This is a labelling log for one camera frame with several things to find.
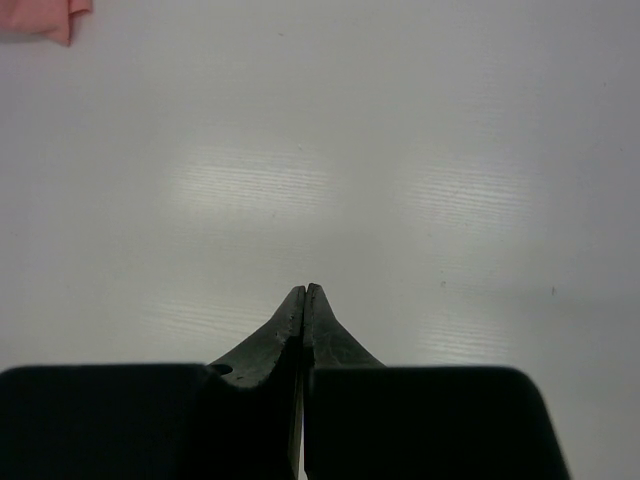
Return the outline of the pink t shirt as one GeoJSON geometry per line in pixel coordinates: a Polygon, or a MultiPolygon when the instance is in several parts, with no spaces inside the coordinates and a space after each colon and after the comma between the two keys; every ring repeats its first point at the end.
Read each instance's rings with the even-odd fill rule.
{"type": "Polygon", "coordinates": [[[1,0],[1,32],[69,47],[76,19],[92,11],[92,0],[1,0]]]}

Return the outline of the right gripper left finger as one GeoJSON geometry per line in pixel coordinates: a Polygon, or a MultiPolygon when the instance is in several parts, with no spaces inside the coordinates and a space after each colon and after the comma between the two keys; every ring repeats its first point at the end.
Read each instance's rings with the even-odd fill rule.
{"type": "Polygon", "coordinates": [[[213,452],[235,478],[299,477],[305,295],[294,287],[264,325],[210,364],[213,452]]]}

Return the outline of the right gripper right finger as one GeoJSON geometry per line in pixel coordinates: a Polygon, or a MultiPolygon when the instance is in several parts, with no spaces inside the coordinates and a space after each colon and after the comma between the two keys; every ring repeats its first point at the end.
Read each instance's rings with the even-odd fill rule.
{"type": "Polygon", "coordinates": [[[313,374],[329,368],[385,368],[337,320],[324,289],[310,283],[306,290],[302,321],[302,378],[304,406],[304,471],[308,479],[319,479],[314,441],[318,415],[317,395],[312,392],[313,374]]]}

